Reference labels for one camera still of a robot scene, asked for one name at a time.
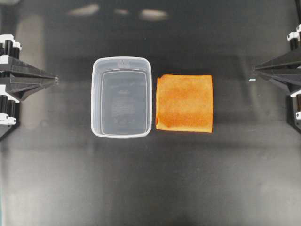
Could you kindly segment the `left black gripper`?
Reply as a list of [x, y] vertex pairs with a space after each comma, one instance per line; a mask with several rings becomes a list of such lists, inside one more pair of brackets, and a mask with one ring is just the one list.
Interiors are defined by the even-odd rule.
[[[12, 34], [0, 36], [0, 139], [19, 126], [20, 101], [28, 96], [58, 84], [58, 77], [24, 61], [18, 60], [22, 45]], [[8, 71], [3, 66], [8, 64]], [[11, 82], [12, 74], [43, 78], [39, 81]]]

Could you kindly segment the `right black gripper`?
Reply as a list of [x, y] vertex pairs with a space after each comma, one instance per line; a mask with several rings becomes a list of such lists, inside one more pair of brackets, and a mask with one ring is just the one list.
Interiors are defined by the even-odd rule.
[[301, 24], [289, 33], [287, 41], [291, 51], [257, 65], [254, 73], [290, 94], [293, 123], [301, 130]]

